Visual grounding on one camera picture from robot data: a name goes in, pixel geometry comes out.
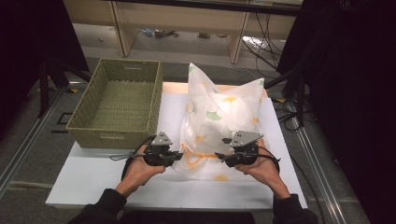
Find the person's left hand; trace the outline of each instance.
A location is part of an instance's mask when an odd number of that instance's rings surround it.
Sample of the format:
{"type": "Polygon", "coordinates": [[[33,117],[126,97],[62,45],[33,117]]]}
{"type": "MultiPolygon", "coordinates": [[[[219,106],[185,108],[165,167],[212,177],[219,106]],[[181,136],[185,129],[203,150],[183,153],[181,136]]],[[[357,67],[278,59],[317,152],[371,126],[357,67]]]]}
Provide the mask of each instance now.
{"type": "MultiPolygon", "coordinates": [[[[138,152],[143,153],[146,145],[139,148],[138,152]]],[[[131,162],[125,177],[117,185],[116,191],[128,198],[133,192],[142,185],[145,185],[154,175],[163,173],[164,166],[150,166],[146,164],[143,157],[136,157],[131,162]]]]}

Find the sleeve cuff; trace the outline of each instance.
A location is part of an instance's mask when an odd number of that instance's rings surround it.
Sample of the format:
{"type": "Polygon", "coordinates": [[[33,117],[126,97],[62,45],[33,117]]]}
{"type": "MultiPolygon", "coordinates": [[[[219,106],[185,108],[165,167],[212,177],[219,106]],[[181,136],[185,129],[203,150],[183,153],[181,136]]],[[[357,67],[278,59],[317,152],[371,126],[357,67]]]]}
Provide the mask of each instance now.
{"type": "Polygon", "coordinates": [[[274,211],[280,217],[289,217],[296,213],[301,213],[303,208],[298,200],[298,194],[291,194],[291,197],[282,200],[274,200],[274,211]]]}
{"type": "Polygon", "coordinates": [[[126,199],[114,189],[105,189],[99,201],[96,203],[96,205],[105,209],[113,216],[116,216],[125,204],[126,199]]]}

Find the white tabletop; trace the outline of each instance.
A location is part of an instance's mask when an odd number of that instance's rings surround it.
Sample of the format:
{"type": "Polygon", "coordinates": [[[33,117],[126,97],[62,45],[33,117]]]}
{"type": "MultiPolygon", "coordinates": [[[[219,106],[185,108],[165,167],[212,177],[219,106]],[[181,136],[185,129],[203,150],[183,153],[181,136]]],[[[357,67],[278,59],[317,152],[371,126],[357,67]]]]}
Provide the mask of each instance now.
{"type": "MultiPolygon", "coordinates": [[[[187,94],[163,93],[158,131],[165,131],[179,150],[180,124],[185,114],[187,94]]],[[[262,100],[260,128],[266,147],[280,161],[280,175],[290,193],[299,194],[302,207],[306,202],[290,155],[269,98],[262,100]]],[[[96,203],[104,189],[114,189],[120,182],[125,161],[109,156],[128,154],[125,149],[81,148],[75,143],[46,201],[56,207],[81,207],[96,203]]],[[[155,175],[133,193],[125,205],[144,210],[255,211],[272,208],[272,191],[257,181],[193,180],[176,173],[171,167],[155,175]]]]}

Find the basket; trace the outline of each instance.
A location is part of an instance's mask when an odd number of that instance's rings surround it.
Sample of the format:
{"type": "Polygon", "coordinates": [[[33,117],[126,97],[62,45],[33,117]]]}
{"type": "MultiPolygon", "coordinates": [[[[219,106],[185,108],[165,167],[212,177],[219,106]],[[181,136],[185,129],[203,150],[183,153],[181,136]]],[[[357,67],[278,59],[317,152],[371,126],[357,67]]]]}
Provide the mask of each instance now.
{"type": "Polygon", "coordinates": [[[81,147],[137,148],[157,131],[160,62],[101,59],[66,125],[81,147]]]}

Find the white translucent bag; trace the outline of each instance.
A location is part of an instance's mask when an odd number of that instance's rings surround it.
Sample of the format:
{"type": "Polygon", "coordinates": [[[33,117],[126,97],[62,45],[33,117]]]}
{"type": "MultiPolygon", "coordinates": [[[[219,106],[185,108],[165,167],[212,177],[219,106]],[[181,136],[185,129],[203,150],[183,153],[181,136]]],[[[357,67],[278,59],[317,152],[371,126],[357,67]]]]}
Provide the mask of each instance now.
{"type": "Polygon", "coordinates": [[[215,152],[233,154],[222,142],[238,130],[253,132],[259,123],[264,79],[260,78],[228,91],[219,88],[194,64],[189,67],[186,116],[181,124],[180,152],[184,155],[172,166],[194,179],[254,180],[229,168],[215,152]]]}

